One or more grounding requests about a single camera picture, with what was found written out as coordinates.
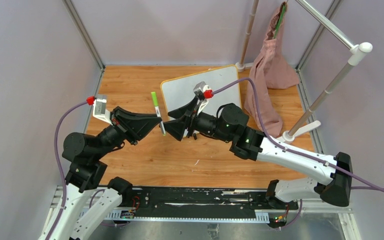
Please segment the green whiteboard marker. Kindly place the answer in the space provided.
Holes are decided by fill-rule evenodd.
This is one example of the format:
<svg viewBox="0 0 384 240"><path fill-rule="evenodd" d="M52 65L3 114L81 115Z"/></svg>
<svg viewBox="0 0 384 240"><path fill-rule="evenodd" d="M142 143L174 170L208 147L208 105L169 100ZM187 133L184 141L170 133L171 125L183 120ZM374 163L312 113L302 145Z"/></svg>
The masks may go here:
<svg viewBox="0 0 384 240"><path fill-rule="evenodd" d="M165 129L165 126L164 126L164 122L163 122L163 119L162 119L162 115L161 115L161 111L160 111L160 108L159 108L159 102L158 102L158 98L157 98L157 94L155 91L152 91L151 93L151 99L152 99L152 102L153 102L153 105L154 105L154 109L155 109L155 113L158 117L161 118L161 121L159 123L159 127L161 129L161 133L163 136L166 135L166 129Z"/></svg>

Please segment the yellow framed whiteboard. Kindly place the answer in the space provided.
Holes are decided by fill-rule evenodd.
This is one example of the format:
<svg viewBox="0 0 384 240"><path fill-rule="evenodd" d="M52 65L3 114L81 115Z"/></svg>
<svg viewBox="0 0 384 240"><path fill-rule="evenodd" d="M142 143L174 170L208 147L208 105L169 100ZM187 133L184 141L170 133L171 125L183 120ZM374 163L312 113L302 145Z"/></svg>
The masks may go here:
<svg viewBox="0 0 384 240"><path fill-rule="evenodd" d="M189 103L195 96L194 87L200 82L205 82L215 91L238 79L239 74L236 66L226 65L165 80L160 84L165 109L170 112ZM238 83L212 97L203 112L214 116L219 106L229 103L242 107Z"/></svg>

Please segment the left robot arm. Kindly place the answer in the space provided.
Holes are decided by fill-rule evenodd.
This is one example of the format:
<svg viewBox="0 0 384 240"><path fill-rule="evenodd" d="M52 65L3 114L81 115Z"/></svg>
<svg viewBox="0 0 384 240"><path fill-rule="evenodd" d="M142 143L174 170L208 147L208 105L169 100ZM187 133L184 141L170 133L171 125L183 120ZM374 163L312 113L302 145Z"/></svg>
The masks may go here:
<svg viewBox="0 0 384 240"><path fill-rule="evenodd" d="M137 145L162 119L156 114L133 113L119 106L112 111L95 106L93 111L93 116L108 126L95 136L72 132L65 138L62 157L71 164L63 179L59 209L52 215L41 240L87 240L115 207L126 207L133 201L133 185L115 177L97 202L81 215L107 169L101 159L121 150L125 143Z"/></svg>

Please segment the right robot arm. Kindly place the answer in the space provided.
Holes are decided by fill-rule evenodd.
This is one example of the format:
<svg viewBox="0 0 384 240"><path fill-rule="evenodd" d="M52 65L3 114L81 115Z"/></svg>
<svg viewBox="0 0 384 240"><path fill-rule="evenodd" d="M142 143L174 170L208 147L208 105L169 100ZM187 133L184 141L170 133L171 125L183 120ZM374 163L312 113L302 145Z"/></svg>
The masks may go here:
<svg viewBox="0 0 384 240"><path fill-rule="evenodd" d="M272 180L265 195L266 204L278 209L284 203L300 199L320 198L337 207L350 204L352 178L340 171L351 171L351 157L343 152L326 155L275 140L247 125L249 116L234 103L219 107L215 116L198 112L200 101L172 110L164 128L176 140L199 132L204 136L230 143L230 151L238 158L274 163L306 175L295 180Z"/></svg>

